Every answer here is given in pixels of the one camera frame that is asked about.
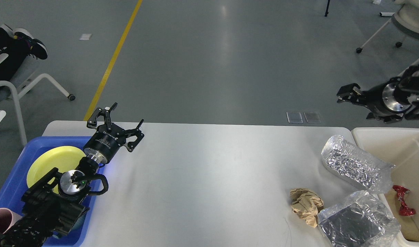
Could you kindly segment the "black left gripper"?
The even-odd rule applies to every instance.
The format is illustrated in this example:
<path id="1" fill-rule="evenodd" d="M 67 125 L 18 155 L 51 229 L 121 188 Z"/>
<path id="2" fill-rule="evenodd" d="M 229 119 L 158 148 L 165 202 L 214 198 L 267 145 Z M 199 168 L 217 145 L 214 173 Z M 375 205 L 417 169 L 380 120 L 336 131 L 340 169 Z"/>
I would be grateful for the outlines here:
<path id="1" fill-rule="evenodd" d="M 83 151 L 86 156 L 94 155 L 100 158 L 99 164 L 108 164 L 122 145 L 128 152 L 133 152 L 145 136 L 140 129 L 144 119 L 141 119 L 136 128 L 129 130 L 112 123 L 110 113 L 117 105 L 118 103 L 114 103 L 109 108 L 98 107 L 87 120 L 87 128 L 96 129 L 96 132 L 84 145 Z M 103 117 L 104 124 L 97 127 L 98 117 Z M 130 137 L 136 139 L 128 142 Z"/>

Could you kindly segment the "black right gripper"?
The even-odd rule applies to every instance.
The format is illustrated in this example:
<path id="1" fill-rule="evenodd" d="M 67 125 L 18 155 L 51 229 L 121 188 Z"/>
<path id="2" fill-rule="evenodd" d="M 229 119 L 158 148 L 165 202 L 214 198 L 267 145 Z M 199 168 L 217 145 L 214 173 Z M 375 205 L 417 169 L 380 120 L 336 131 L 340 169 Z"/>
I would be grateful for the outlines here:
<path id="1" fill-rule="evenodd" d="M 401 103 L 395 98 L 396 92 L 395 83 L 383 83 L 367 91 L 362 91 L 357 83 L 351 83 L 340 87 L 336 102 L 364 105 L 370 111 L 367 120 L 375 119 L 389 125 L 400 122 L 411 108 L 409 103 Z"/>

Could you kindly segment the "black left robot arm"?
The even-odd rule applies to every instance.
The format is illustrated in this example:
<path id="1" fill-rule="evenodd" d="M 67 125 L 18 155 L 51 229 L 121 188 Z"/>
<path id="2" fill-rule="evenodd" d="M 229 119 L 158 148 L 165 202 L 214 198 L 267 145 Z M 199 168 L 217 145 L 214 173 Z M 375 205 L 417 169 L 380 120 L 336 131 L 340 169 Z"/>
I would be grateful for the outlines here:
<path id="1" fill-rule="evenodd" d="M 0 247 L 41 247 L 54 233 L 68 235 L 89 207 L 87 197 L 105 194 L 107 178 L 98 173 L 121 147 L 132 152 L 144 138 L 142 119 L 136 128 L 125 130 L 111 121 L 110 112 L 117 107 L 97 108 L 87 120 L 87 128 L 95 129 L 82 148 L 77 166 L 60 172 L 51 168 L 22 195 L 23 217 L 4 233 Z"/>

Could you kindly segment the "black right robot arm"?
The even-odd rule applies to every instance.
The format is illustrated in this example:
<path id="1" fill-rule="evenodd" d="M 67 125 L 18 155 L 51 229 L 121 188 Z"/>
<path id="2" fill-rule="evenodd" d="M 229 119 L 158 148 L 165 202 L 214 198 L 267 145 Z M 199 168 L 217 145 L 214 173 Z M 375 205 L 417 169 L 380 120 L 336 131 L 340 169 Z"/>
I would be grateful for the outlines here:
<path id="1" fill-rule="evenodd" d="M 419 120 L 419 64 L 412 65 L 403 75 L 363 91 L 357 83 L 340 87 L 337 103 L 351 103 L 369 110 L 366 119 L 386 124 Z"/>

